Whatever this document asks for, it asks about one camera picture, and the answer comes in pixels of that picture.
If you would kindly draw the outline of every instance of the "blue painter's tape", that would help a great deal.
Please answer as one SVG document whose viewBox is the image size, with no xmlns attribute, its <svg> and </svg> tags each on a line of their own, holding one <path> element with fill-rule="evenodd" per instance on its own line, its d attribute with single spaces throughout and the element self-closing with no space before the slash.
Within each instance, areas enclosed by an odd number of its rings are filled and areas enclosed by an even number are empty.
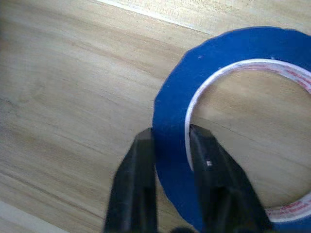
<svg viewBox="0 0 311 233">
<path fill-rule="evenodd" d="M 282 63 L 275 70 L 311 92 L 311 76 L 308 74 L 311 72 L 311 37 L 295 30 L 255 27 L 225 33 L 188 51 L 155 99 L 153 132 L 157 174 L 179 214 L 198 230 L 202 229 L 203 224 L 186 153 L 186 115 L 197 90 L 212 79 L 213 74 L 231 64 L 237 64 L 234 68 L 239 69 L 243 67 L 240 61 L 252 59 L 255 63 L 251 67 L 265 66 L 265 62 L 256 63 L 260 59 Z M 273 64 L 266 67 L 274 69 Z M 304 209 L 304 216 L 299 219 L 287 213 L 285 220 L 281 216 L 275 221 L 275 226 L 277 229 L 311 229 L 311 212 L 308 211 Z M 278 218 L 277 212 L 272 211 L 271 215 Z"/>
</svg>

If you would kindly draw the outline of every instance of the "wooden table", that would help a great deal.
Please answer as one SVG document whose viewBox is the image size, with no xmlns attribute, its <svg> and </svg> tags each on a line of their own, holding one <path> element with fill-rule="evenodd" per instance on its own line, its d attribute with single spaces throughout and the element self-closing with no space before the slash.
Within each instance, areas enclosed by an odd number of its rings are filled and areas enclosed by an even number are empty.
<svg viewBox="0 0 311 233">
<path fill-rule="evenodd" d="M 4 0 L 0 231 L 100 232 L 114 172 L 151 125 L 183 54 L 241 27 L 311 34 L 311 4 L 265 0 Z M 275 74 L 221 79 L 192 121 L 211 129 L 266 206 L 311 187 L 311 102 Z M 160 230 L 185 225 L 158 185 Z"/>
</svg>

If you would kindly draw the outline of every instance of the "wooden surface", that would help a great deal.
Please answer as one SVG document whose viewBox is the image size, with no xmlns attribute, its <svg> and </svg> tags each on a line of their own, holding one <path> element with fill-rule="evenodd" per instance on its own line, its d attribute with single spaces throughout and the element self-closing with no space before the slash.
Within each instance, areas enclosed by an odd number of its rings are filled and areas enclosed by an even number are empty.
<svg viewBox="0 0 311 233">
<path fill-rule="evenodd" d="M 1 2 L 1 232 L 100 232 L 113 174 L 187 50 L 244 26 L 311 32 L 308 0 L 222 2 Z M 271 206 L 309 191 L 310 113 L 296 84 L 248 72 L 206 92 L 193 122 Z M 160 230 L 185 225 L 158 191 Z"/>
</svg>

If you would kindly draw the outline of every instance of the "clamp jaw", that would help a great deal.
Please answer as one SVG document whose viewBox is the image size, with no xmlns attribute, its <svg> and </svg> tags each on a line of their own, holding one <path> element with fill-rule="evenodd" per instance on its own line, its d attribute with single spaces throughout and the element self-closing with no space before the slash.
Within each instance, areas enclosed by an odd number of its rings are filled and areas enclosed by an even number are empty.
<svg viewBox="0 0 311 233">
<path fill-rule="evenodd" d="M 190 148 L 205 233 L 276 233 L 247 175 L 209 130 L 190 126 Z M 152 129 L 139 133 L 119 166 L 104 233 L 156 233 Z M 192 233 L 176 228 L 172 233 Z"/>
</svg>

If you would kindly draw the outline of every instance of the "white cardboard core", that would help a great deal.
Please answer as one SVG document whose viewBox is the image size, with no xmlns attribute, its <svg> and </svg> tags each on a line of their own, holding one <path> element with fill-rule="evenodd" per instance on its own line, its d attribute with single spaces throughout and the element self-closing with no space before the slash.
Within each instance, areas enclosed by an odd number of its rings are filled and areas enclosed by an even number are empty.
<svg viewBox="0 0 311 233">
<path fill-rule="evenodd" d="M 208 77 L 197 89 L 187 109 L 185 119 L 185 144 L 188 163 L 192 170 L 193 167 L 190 154 L 189 129 L 193 109 L 200 96 L 208 86 L 210 86 L 219 77 L 237 70 L 266 70 L 277 73 L 293 80 L 311 94 L 311 72 L 291 63 L 273 59 L 249 59 L 232 63 L 223 68 L 220 67 L 219 70 Z M 311 192 L 300 200 L 289 205 L 276 208 L 267 208 L 266 213 L 272 222 L 289 222 L 307 217 L 311 215 Z"/>
</svg>

